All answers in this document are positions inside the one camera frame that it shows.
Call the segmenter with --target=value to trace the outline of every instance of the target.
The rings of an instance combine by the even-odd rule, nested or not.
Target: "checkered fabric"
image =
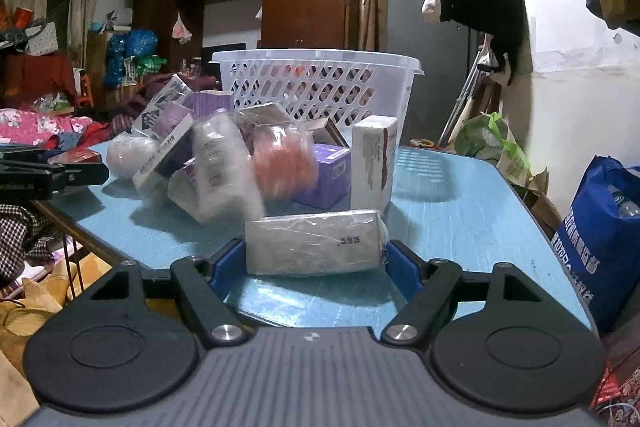
[[[34,208],[0,204],[0,284],[14,281],[24,261],[50,259],[53,235],[52,224]]]

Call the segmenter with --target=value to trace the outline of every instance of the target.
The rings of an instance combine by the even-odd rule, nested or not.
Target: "gray ribbed panel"
[[[600,423],[579,410],[551,419],[517,420],[472,409],[439,388],[417,354],[377,344],[366,328],[263,328],[244,346],[209,352],[183,388],[153,406],[102,419],[41,409],[24,425],[595,427]]]

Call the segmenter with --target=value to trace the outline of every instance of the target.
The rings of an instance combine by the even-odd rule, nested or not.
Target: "blue plastic bag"
[[[107,68],[104,73],[102,83],[104,84],[104,87],[113,89],[122,83],[126,74],[127,71],[124,68],[124,56],[117,55],[115,57],[110,57],[107,60]]]
[[[127,49],[127,36],[114,35],[107,44],[107,57],[123,56]]]
[[[640,275],[640,216],[621,216],[609,186],[640,203],[640,178],[596,156],[552,239],[600,334],[610,330]]]
[[[127,36],[126,57],[155,55],[158,37],[151,30],[131,30]]]

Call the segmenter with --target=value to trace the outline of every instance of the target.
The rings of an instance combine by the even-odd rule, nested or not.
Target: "pink floral blanket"
[[[39,145],[61,132],[82,132],[93,123],[85,116],[46,116],[19,109],[0,109],[0,143]]]

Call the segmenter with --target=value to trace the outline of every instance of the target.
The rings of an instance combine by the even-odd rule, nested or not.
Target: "blue shopping bag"
[[[610,330],[640,276],[640,216],[621,215],[612,193],[615,187],[618,201],[640,205],[639,175],[638,168],[596,156],[552,239],[600,334]]]

